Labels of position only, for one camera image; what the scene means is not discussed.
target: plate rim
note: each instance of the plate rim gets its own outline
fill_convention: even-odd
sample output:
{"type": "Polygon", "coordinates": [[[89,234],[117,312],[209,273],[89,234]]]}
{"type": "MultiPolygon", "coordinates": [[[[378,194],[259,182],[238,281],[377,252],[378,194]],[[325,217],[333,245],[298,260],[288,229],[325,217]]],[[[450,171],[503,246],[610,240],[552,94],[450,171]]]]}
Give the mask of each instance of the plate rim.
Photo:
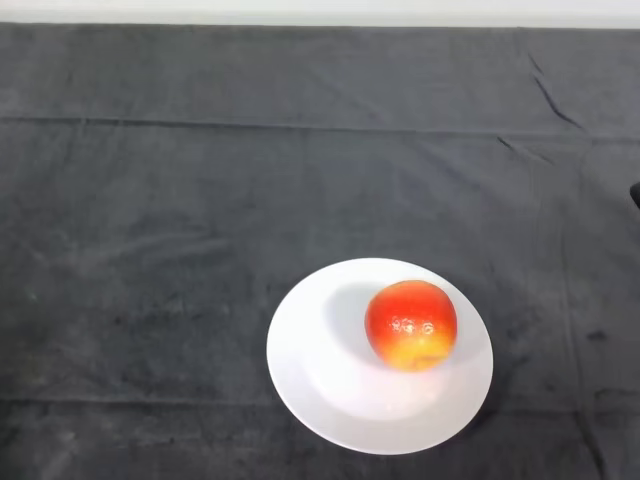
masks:
{"type": "Polygon", "coordinates": [[[325,265],[324,267],[321,267],[317,270],[314,270],[313,272],[311,272],[309,275],[305,276],[304,278],[302,278],[301,280],[298,280],[296,282],[296,284],[291,287],[287,293],[282,297],[282,300],[280,300],[280,303],[278,303],[278,306],[276,307],[272,317],[271,317],[271,321],[269,322],[269,330],[267,332],[267,339],[266,339],[266,360],[267,360],[267,370],[269,371],[269,377],[271,378],[271,383],[273,384],[276,393],[278,394],[278,397],[280,398],[280,401],[282,401],[282,403],[284,403],[284,405],[287,407],[287,409],[289,410],[289,412],[302,424],[304,425],[306,428],[308,428],[309,430],[311,430],[311,432],[313,432],[314,434],[318,435],[320,438],[331,442],[335,445],[338,445],[339,447],[342,448],[346,448],[348,450],[351,451],[355,451],[355,452],[360,452],[360,453],[365,453],[365,454],[370,454],[370,455],[408,455],[408,454],[412,454],[412,453],[417,453],[417,452],[422,452],[425,450],[428,450],[430,448],[436,447],[450,439],[452,439],[453,437],[455,437],[456,435],[458,435],[460,432],[462,432],[472,421],[474,418],[476,418],[476,416],[478,415],[478,412],[482,409],[487,396],[489,394],[489,391],[491,389],[491,385],[493,384],[493,372],[494,372],[494,353],[493,353],[493,344],[491,342],[491,335],[489,335],[489,330],[487,329],[487,326],[484,322],[484,320],[482,319],[482,316],[480,315],[480,312],[478,312],[478,310],[476,309],[475,305],[473,305],[473,303],[471,302],[471,300],[469,300],[467,298],[467,296],[460,291],[460,289],[458,287],[456,287],[453,283],[451,283],[449,280],[447,280],[446,278],[444,278],[443,276],[439,275],[438,273],[434,272],[433,270],[430,270],[426,267],[423,267],[421,265],[417,265],[415,263],[412,262],[407,262],[404,260],[397,260],[397,259],[393,259],[393,258],[385,258],[385,257],[358,257],[358,258],[352,258],[352,259],[347,259],[347,260],[341,260],[339,262],[335,262],[335,263],[331,263],[329,265],[325,265]],[[292,405],[289,403],[289,401],[285,398],[285,396],[282,394],[282,385],[279,385],[279,381],[276,379],[276,377],[274,376],[272,367],[271,367],[271,363],[269,361],[269,344],[270,344],[270,338],[272,335],[272,331],[273,331],[273,321],[276,318],[278,311],[280,310],[280,308],[282,307],[282,304],[285,302],[285,300],[287,299],[287,297],[291,294],[291,292],[293,290],[295,290],[298,285],[300,285],[301,283],[305,282],[307,279],[309,279],[310,277],[319,274],[320,272],[328,269],[328,268],[332,268],[341,264],[345,264],[345,263],[354,263],[354,262],[366,262],[366,261],[384,261],[384,262],[393,262],[393,263],[401,263],[401,264],[405,264],[405,265],[409,265],[412,267],[418,267],[420,269],[426,270],[427,272],[429,272],[430,274],[433,274],[437,277],[439,277],[440,279],[444,280],[445,282],[447,282],[448,284],[450,284],[451,286],[453,286],[471,305],[471,307],[474,309],[474,311],[476,312],[476,314],[478,315],[478,318],[480,319],[480,322],[482,323],[482,326],[487,334],[487,339],[488,339],[488,346],[489,346],[489,363],[491,366],[490,369],[490,374],[489,374],[489,381],[487,382],[487,388],[486,391],[483,393],[483,398],[482,401],[479,402],[478,408],[476,409],[476,411],[473,413],[473,415],[469,418],[468,422],[462,427],[460,428],[460,430],[458,430],[456,433],[454,433],[453,435],[447,437],[447,438],[443,438],[442,440],[435,442],[435,443],[431,443],[429,445],[426,446],[419,446],[416,447],[415,449],[411,449],[411,450],[406,450],[406,451],[388,451],[388,450],[384,450],[384,449],[369,449],[369,448],[361,448],[361,447],[357,447],[355,445],[350,445],[347,444],[346,442],[343,442],[339,439],[336,439],[334,437],[332,437],[331,435],[328,435],[326,433],[323,433],[321,431],[319,431],[318,429],[312,427],[311,425],[309,425],[305,419],[303,418],[303,415],[300,415],[298,412],[296,412],[296,409],[294,407],[292,407],[292,405]]]}

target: apple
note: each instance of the apple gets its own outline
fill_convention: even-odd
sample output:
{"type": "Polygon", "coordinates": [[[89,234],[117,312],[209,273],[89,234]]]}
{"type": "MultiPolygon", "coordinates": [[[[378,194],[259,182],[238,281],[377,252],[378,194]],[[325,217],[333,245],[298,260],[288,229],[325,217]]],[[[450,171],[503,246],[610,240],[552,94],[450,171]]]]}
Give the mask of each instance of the apple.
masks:
{"type": "Polygon", "coordinates": [[[365,329],[371,347],[387,365],[419,372],[451,353],[458,322],[453,303],[442,289],[408,280],[383,288],[373,297],[365,329]]]}

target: black object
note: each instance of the black object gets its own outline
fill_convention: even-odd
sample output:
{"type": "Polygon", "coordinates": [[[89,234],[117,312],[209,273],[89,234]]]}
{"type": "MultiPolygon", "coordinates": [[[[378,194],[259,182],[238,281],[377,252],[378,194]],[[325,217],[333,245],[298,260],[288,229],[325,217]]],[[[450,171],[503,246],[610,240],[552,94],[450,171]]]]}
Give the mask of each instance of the black object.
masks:
{"type": "Polygon", "coordinates": [[[640,479],[637,51],[0,24],[0,480],[640,479]],[[607,137],[588,162],[572,119],[607,137]],[[451,280],[493,341],[482,412],[426,452],[334,446],[269,378],[283,296],[371,256],[451,280]]]}
{"type": "Polygon", "coordinates": [[[631,185],[629,193],[631,194],[633,201],[636,203],[636,206],[640,208],[640,182],[631,185]]]}

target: white plate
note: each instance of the white plate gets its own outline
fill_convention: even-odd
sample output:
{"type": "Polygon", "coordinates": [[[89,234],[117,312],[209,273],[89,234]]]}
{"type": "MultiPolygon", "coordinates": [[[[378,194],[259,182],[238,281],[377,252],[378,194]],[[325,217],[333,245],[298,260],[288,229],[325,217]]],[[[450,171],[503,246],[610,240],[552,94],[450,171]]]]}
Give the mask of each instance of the white plate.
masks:
{"type": "Polygon", "coordinates": [[[493,353],[471,302],[444,278],[398,260],[336,263],[284,298],[267,337],[271,379],[285,405],[325,439],[365,453],[433,447],[462,430],[489,390],[493,353]],[[451,298],[458,337],[449,358],[422,373],[386,367],[364,330],[369,300],[402,280],[426,280],[451,298]]]}

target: white wall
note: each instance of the white wall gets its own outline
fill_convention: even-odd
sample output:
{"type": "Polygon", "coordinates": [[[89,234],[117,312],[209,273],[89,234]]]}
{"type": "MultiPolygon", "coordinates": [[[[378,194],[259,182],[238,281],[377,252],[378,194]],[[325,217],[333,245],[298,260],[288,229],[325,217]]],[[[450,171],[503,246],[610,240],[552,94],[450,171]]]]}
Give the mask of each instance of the white wall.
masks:
{"type": "Polygon", "coordinates": [[[0,0],[0,21],[640,28],[640,0],[0,0]]]}

